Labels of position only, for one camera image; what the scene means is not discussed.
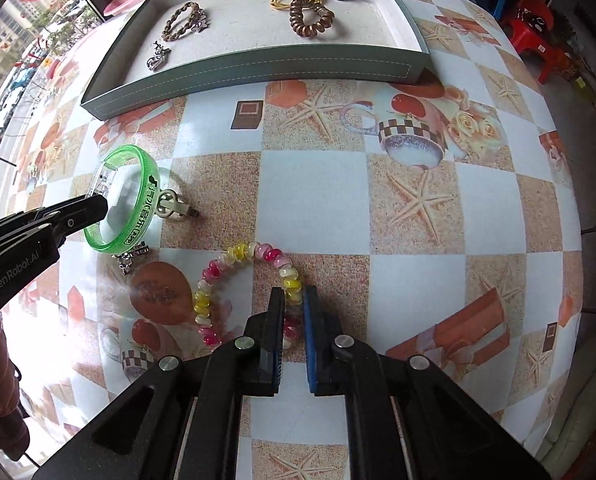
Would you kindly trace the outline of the green translucent bangle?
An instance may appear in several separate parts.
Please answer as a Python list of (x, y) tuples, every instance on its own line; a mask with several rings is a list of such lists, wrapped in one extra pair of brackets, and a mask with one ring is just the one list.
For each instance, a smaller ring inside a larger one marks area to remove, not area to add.
[(159, 193), (159, 168), (145, 150), (124, 144), (109, 152), (86, 192), (86, 197), (104, 197), (107, 205), (101, 220), (84, 229), (89, 246), (110, 255), (136, 246), (153, 220)]

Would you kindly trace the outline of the grey jewelry tray box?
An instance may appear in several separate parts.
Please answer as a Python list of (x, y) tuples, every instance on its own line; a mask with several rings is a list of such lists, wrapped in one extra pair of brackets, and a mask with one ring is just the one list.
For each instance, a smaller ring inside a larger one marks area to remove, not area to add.
[[(156, 72), (153, 43), (175, 10), (194, 1), (209, 26), (168, 44)], [(109, 119), (176, 96), (287, 79), (416, 82), (430, 64), (427, 44), (403, 0), (324, 0), (326, 32), (296, 35), (270, 0), (145, 0), (124, 24), (82, 96), (84, 110)]]

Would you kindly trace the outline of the patterned tablecloth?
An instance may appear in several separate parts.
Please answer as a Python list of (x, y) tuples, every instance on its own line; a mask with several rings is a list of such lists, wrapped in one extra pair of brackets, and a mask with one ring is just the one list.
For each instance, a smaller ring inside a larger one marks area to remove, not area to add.
[(259, 242), (290, 258), (343, 328), (419, 351), (526, 450), (554, 422), (582, 296), (580, 220), (562, 141), (494, 18), (402, 0), (432, 57), (423, 89), (354, 80), (247, 84), (100, 120), (80, 105), (120, 21), (37, 73), (0, 151), (0, 217), (83, 193), (123, 144), (199, 209), (156, 219), (123, 273), (82, 234), (6, 307), (32, 443), (27, 479), (130, 383), (120, 356), (201, 356), (184, 304), (208, 263)]

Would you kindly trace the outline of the red plastic stool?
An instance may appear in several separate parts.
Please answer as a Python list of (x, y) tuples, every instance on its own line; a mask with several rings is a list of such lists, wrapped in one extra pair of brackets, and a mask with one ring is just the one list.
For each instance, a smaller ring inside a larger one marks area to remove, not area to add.
[(518, 54), (534, 53), (543, 61), (540, 84), (553, 72), (567, 72), (571, 68), (570, 57), (552, 36), (555, 20), (543, 0), (518, 0), (503, 16), (501, 24), (511, 33), (510, 41)]

